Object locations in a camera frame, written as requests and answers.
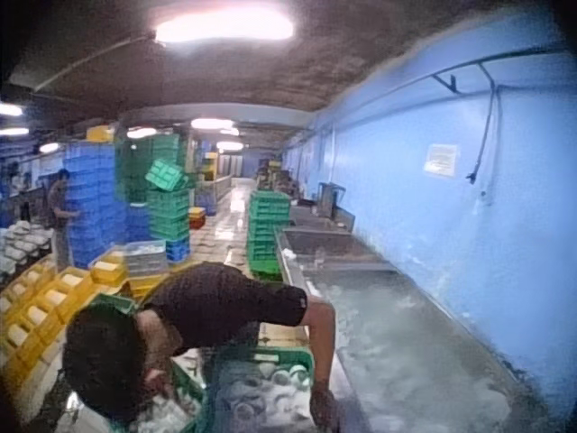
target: worker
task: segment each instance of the worker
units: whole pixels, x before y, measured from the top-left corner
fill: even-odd
[[[63,271],[69,265],[69,240],[66,225],[71,218],[80,215],[79,212],[68,212],[64,210],[66,197],[66,187],[70,173],[62,169],[58,172],[58,178],[50,187],[48,193],[48,207],[50,213],[50,224],[54,227],[52,236],[52,252],[56,256],[56,268],[58,272]]]
[[[318,427],[336,428],[328,387],[334,318],[331,304],[302,289],[202,263],[170,276],[132,316],[104,304],[80,310],[68,326],[62,368],[88,407],[128,424],[153,395],[171,395],[171,356],[189,348],[255,345],[260,322],[309,326],[315,358],[311,415]],[[212,360],[201,362],[210,382]]]

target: ceiling light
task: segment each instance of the ceiling light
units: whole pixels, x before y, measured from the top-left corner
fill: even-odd
[[[6,128],[0,129],[0,135],[27,135],[28,128]]]
[[[238,129],[236,128],[221,129],[220,134],[234,135],[235,137],[238,137],[240,135]]]
[[[14,104],[6,104],[6,102],[0,102],[0,115],[18,116],[22,114],[23,110],[21,107],[15,106]]]
[[[195,129],[231,129],[234,126],[232,120],[199,118],[190,122]]]
[[[58,143],[46,143],[40,146],[40,153],[51,153],[59,149],[60,145]]]
[[[259,7],[231,8],[185,15],[156,29],[160,42],[185,42],[214,38],[279,41],[294,33],[292,23],[278,12]]]
[[[238,142],[218,142],[216,148],[221,151],[240,151],[244,145]]]
[[[133,128],[126,133],[128,138],[139,139],[149,137],[157,133],[154,128]]]

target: black t-shirt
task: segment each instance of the black t-shirt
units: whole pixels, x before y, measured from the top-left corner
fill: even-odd
[[[307,310],[297,287],[251,280],[221,263],[202,263],[170,276],[144,303],[174,326],[183,348],[230,340],[250,322],[294,327]]]

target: ceiling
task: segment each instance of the ceiling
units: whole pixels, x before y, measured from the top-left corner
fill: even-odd
[[[19,5],[26,3],[20,0]],[[40,7],[49,2],[28,3]],[[10,61],[3,57],[7,81],[2,99],[26,104],[27,121],[42,133],[91,117],[116,119],[122,112],[145,106],[235,102],[311,112],[329,105],[376,66],[403,54],[418,40],[510,2],[261,1],[259,5],[272,5],[291,18],[295,37],[172,46],[143,39],[95,57],[38,88],[71,63],[126,38],[150,34],[159,23],[180,14],[209,6],[255,3],[60,0],[51,7],[33,9],[41,11],[41,16],[36,23],[28,23],[29,34],[13,38],[14,46],[20,48],[13,47]],[[261,131],[265,141],[267,129]],[[287,134],[273,130],[275,143]]]

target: blue wall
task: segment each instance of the blue wall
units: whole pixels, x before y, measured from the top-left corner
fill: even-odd
[[[429,79],[354,109],[426,73],[561,40],[544,12],[493,16],[373,74],[320,113],[316,136],[286,151],[283,163],[309,197],[332,172],[346,187],[341,206],[356,215],[356,234],[526,372],[552,413],[566,417],[577,398],[574,59],[487,65],[499,93],[474,185],[465,177],[489,104],[476,68],[454,72],[465,97]],[[453,178],[423,170],[433,143],[458,145]]]

